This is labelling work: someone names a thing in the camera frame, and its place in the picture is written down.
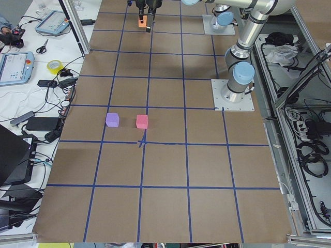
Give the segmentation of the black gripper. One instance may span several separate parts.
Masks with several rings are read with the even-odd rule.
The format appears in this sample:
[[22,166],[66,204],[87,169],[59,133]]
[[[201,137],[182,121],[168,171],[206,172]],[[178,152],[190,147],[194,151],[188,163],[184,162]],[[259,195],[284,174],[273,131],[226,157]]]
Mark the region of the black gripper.
[[144,23],[144,8],[146,7],[146,0],[135,0],[136,7],[139,8],[140,24]]
[[149,6],[148,13],[146,15],[146,32],[150,33],[153,28],[153,23],[155,19],[156,9],[162,6],[162,0],[146,0]]

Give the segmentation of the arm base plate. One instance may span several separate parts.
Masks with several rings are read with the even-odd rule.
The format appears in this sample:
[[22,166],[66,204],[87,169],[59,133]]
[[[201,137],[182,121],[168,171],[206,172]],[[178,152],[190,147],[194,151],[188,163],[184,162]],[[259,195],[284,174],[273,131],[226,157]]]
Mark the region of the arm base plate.
[[234,36],[235,29],[233,24],[234,14],[232,12],[224,12],[218,16],[202,15],[204,34],[205,35],[220,35]]
[[215,111],[253,112],[254,105],[249,86],[243,93],[234,93],[228,89],[228,80],[211,79]]

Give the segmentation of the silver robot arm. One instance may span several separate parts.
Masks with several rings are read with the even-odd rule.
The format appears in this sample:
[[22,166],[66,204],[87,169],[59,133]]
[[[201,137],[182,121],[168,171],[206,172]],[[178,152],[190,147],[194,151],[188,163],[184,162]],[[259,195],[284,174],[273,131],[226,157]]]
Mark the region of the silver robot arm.
[[254,67],[248,62],[250,51],[269,16],[277,16],[288,11],[295,1],[205,1],[230,7],[251,8],[251,13],[235,45],[229,48],[225,62],[229,80],[221,90],[221,96],[228,102],[239,103],[243,100],[246,88],[252,82]]
[[[134,1],[139,10],[139,24],[146,26],[146,32],[150,33],[155,22],[155,15],[158,8],[162,6],[162,1]],[[229,12],[230,6],[217,4],[213,10],[212,24],[216,26],[227,26],[233,24],[234,14]]]

